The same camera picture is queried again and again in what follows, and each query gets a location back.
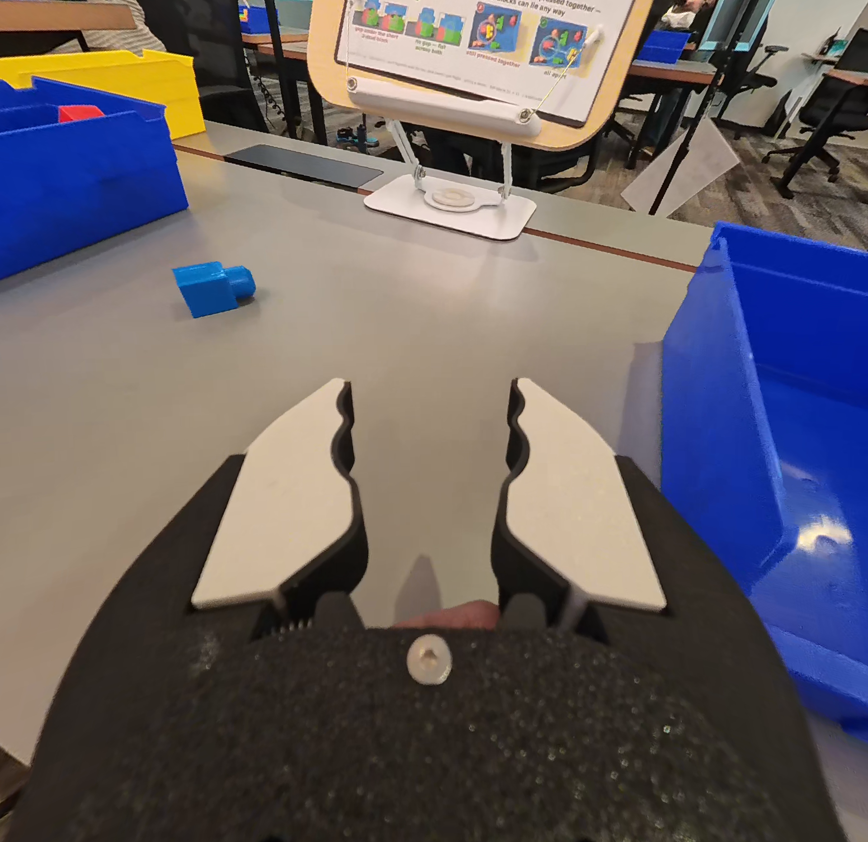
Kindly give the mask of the printed instruction sheet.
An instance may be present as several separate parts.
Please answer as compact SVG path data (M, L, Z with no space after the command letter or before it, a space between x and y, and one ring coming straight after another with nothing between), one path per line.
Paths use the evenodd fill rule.
M635 1L347 0L335 58L580 127Z

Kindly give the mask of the black inset table panel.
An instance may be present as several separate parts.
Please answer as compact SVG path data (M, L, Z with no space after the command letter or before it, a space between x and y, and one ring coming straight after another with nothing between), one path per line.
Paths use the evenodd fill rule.
M357 191L383 175L382 170L335 161L317 154L259 144L223 155L224 161L273 175Z

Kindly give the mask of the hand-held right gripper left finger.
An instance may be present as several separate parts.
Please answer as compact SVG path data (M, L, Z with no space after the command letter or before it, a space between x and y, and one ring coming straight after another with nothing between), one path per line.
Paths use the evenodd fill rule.
M354 465L353 392L333 378L246 449L199 581L196 610L255 602L313 612L350 595L368 564Z

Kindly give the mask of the blue plastic bin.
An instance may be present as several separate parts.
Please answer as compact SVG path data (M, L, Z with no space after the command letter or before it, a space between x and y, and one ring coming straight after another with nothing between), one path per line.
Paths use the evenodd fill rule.
M866 251L719 223L661 359L663 494L866 741Z
M59 123L67 105L104 117ZM39 77L2 81L2 279L188 207L165 107Z

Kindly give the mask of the blue toy block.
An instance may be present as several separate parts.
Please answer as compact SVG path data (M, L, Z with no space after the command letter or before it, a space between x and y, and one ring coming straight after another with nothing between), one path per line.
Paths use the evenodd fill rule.
M194 318L233 311L256 293L253 273L243 265L223 266L212 261L179 266L172 272Z

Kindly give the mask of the white document stand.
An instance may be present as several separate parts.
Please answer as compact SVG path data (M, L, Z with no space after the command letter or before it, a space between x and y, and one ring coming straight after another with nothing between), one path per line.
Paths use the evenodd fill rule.
M358 75L347 78L346 92L355 105L385 117L411 170L366 196L367 209L494 241L515 240L527 226L537 205L512 192L511 143L533 141L542 131L542 122L534 110L492 99L472 100L411 89ZM401 118L422 120L439 129L464 125L483 138L498 142L503 183L492 190L429 175L413 153Z

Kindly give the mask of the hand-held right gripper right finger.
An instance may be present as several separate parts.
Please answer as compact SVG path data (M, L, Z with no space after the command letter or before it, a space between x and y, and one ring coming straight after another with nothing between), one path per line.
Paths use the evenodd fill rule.
M517 596L544 612L663 612L660 578L604 438L529 378L510 383L507 426L491 539L501 612Z

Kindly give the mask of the wooden clipboard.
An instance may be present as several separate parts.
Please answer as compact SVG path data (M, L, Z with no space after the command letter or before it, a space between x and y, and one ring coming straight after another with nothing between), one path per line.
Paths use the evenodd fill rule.
M634 10L624 28L621 40L618 42L611 64L609 65L609 71L586 123L580 127L574 127L559 121L549 120L535 109L534 111L542 122L542 131L533 141L514 141L512 144L543 151L560 152L578 147L580 144L590 141L604 128L606 122L613 114L624 84L627 81L628 73L639 47L646 19L652 9L652 3L653 0L635 1ZM362 112L383 117L374 110L355 105L350 100L346 92L346 80L349 76L354 75L375 80L387 80L411 89L426 89L442 94L455 95L464 99L485 99L476 95L462 95L445 89L428 88L414 81L389 78L363 69L354 69L349 64L337 62L335 49L340 39L340 26L344 20L346 6L347 0L313 0L312 3L307 66L315 87L326 100L337 106L354 107ZM427 126L422 120L401 118L400 121L419 127L433 128ZM440 130L465 133L483 138L464 125L453 124Z

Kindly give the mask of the white folded sign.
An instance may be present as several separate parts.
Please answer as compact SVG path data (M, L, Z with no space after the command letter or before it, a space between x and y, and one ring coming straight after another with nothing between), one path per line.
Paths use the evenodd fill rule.
M680 132L663 153L648 163L622 190L622 199L633 211L650 214L686 135L686 130ZM714 122L707 117L700 120L689 151L668 184L666 194L656 209L656 215L664 218L670 216L708 185L740 164L741 159L731 142Z

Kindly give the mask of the yellow plastic bin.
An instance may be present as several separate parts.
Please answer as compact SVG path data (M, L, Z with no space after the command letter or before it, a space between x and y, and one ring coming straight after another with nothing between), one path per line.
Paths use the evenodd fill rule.
M173 140L206 131L193 57L144 50L3 57L1 79L27 88L34 77L149 101L166 109Z

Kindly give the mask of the wooden shelf board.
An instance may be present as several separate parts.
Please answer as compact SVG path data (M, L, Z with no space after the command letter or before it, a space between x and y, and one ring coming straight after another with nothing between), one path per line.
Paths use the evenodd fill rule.
M1 0L3 33L123 31L136 28L122 4L49 0Z

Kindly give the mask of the black office chair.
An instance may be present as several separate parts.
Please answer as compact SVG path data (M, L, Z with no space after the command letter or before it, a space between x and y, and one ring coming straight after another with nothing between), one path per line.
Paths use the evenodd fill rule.
M137 0L166 50L193 58L205 120L266 132L245 65L238 0Z
M794 148L776 149L766 153L762 163L767 164L774 155L789 155L784 174L772 179L776 190L784 199L792 199L790 183L802 166L819 159L829 169L828 182L836 183L840 176L840 162L827 150L832 137L844 137L851 132L867 129L867 73L854 70L831 69L823 77L819 88L809 98L798 116L809 131L807 141Z

